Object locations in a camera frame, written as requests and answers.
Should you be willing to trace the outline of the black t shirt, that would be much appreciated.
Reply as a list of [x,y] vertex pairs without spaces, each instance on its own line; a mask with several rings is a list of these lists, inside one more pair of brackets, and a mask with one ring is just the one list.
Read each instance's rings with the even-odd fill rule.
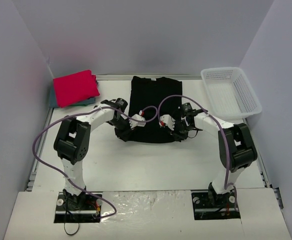
[[[156,110],[153,108],[145,109],[148,106],[160,107],[159,114],[170,115],[174,119],[181,116],[178,108],[182,105],[182,99],[176,97],[183,94],[183,84],[181,81],[160,77],[155,80],[134,76],[131,80],[131,92],[129,101],[128,115],[133,116],[143,110],[143,117],[146,120],[154,117]],[[136,127],[127,134],[123,130],[115,129],[115,135],[125,141],[133,141],[148,144],[173,143],[174,137],[163,127],[160,127],[158,119],[146,123],[144,127]]]

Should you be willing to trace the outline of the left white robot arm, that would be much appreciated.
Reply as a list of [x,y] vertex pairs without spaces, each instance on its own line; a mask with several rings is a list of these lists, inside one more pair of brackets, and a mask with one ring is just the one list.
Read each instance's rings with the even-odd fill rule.
[[75,209],[81,209],[87,203],[86,193],[83,192],[86,189],[83,179],[83,159],[88,153],[91,132],[100,125],[108,123],[114,127],[117,137],[125,142],[133,132],[128,119],[124,119],[113,109],[101,109],[101,107],[113,107],[124,112],[127,105],[127,101],[122,98],[104,100],[95,107],[98,109],[97,112],[61,122],[53,148],[61,158],[63,170],[68,176],[63,195]]

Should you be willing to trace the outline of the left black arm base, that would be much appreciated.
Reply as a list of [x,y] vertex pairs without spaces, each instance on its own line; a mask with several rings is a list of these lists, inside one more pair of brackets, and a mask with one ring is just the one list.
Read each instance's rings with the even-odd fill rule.
[[70,196],[66,197],[62,192],[59,192],[53,222],[55,224],[99,223],[101,221],[102,200],[86,193],[79,199],[79,204],[76,204]]

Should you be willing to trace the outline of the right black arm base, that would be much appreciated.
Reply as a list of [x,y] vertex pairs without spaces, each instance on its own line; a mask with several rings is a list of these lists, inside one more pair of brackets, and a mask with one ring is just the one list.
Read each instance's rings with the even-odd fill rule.
[[195,221],[240,219],[238,206],[235,206],[235,193],[231,191],[216,205],[209,199],[208,190],[191,191],[193,217]]

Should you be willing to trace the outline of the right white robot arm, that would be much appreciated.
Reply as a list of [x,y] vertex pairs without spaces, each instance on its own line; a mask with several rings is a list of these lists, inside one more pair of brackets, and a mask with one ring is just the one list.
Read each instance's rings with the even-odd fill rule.
[[257,160],[258,154],[248,126],[234,124],[214,117],[202,109],[193,109],[190,103],[179,108],[180,118],[170,115],[160,117],[160,123],[168,127],[178,142],[185,140],[190,131],[204,131],[218,140],[219,159],[223,166],[208,186],[208,202],[215,207],[226,200],[235,189],[240,174]]

